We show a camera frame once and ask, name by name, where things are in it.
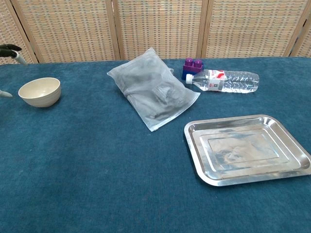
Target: tray rim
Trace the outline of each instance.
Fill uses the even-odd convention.
[[[189,133],[189,127],[193,124],[197,123],[212,123],[212,122],[220,122],[220,121],[230,121],[230,120],[242,120],[248,118],[259,118],[259,117],[268,117],[274,120],[278,126],[285,132],[285,134],[297,145],[297,147],[303,151],[303,153],[307,156],[310,162],[310,166],[307,169],[303,170],[296,170],[296,171],[284,171],[284,172],[272,172],[266,174],[259,174],[259,175],[251,175],[251,176],[242,176],[237,178],[227,178],[222,180],[214,180],[208,177],[202,170],[201,162],[199,159],[199,155],[196,153],[194,148],[193,140]],[[275,180],[281,178],[288,178],[288,177],[295,177],[295,176],[303,176],[303,175],[310,175],[311,174],[311,156],[310,154],[299,144],[299,142],[287,131],[287,129],[274,117],[264,114],[259,115],[247,115],[247,116],[235,116],[235,117],[226,117],[226,118],[215,118],[215,119],[208,119],[208,120],[196,120],[191,121],[184,127],[184,134],[187,140],[187,144],[189,150],[191,152],[191,156],[195,165],[195,169],[199,177],[206,183],[213,185],[213,186],[227,186],[227,185],[234,185],[240,183],[252,183],[258,181],[267,181],[267,180]]]

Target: bottle label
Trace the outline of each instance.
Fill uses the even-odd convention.
[[[209,70],[208,91],[221,91],[225,81],[223,70]]]

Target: cream bowl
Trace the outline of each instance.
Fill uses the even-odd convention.
[[[22,86],[18,95],[34,107],[50,107],[61,94],[60,81],[56,78],[41,78]]]

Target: woven screen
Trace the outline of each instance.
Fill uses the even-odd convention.
[[[121,27],[121,58],[132,59],[149,47],[161,58],[196,57],[202,0],[113,2]]]
[[[21,14],[21,22],[35,46],[39,62],[115,59],[106,1],[12,2]]]
[[[297,56],[311,57],[311,27],[309,28],[307,35],[298,50]]]
[[[37,63],[34,53],[28,50],[25,42],[19,32],[13,16],[4,0],[0,0],[0,44],[15,44],[22,48],[20,54],[25,58],[27,63]],[[0,64],[16,64],[11,58],[0,58]]]
[[[206,57],[283,56],[308,0],[214,0]]]

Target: ziplock bag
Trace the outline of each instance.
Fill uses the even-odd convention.
[[[200,95],[185,88],[153,48],[107,74],[150,131],[182,114]]]

